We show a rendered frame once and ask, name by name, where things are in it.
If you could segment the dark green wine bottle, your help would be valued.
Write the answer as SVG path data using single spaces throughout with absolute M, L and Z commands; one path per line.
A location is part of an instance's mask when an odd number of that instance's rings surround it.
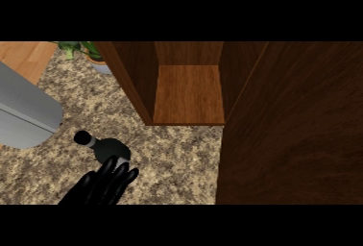
M 118 139 L 97 139 L 87 131 L 81 130 L 74 135 L 74 141 L 93 149 L 99 163 L 103 163 L 112 156 L 118 158 L 116 165 L 130 161 L 130 149 Z

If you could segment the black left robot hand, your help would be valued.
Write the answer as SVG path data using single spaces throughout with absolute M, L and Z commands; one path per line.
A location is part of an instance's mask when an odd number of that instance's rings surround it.
M 115 206 L 127 186 L 139 175 L 139 169 L 128 169 L 128 162 L 116 165 L 112 156 L 96 171 L 90 171 L 75 183 L 59 201 L 62 206 Z

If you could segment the brown wooden cabinet door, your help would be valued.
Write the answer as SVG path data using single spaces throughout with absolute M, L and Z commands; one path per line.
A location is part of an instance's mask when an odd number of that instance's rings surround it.
M 218 204 L 363 204 L 363 41 L 268 42 L 223 130 Z

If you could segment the green potted plant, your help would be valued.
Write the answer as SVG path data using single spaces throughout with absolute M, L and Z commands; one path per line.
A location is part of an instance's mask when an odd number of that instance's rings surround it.
M 56 41 L 54 44 L 57 48 L 63 51 L 65 58 L 68 60 L 74 59 L 75 52 L 83 53 L 87 57 L 87 60 L 90 61 L 90 65 L 93 69 L 100 74 L 106 74 L 106 75 L 112 74 L 112 71 L 96 49 L 93 41 Z

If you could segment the grey rounded appliance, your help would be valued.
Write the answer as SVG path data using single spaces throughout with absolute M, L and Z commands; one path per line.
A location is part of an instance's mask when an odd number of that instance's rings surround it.
M 56 133 L 62 105 L 0 62 L 0 144 L 26 149 Z

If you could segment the brown wooden cabinet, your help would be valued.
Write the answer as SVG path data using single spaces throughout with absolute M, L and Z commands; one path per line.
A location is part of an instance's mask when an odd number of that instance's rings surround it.
M 147 126 L 223 126 L 267 44 L 99 41 L 96 48 Z

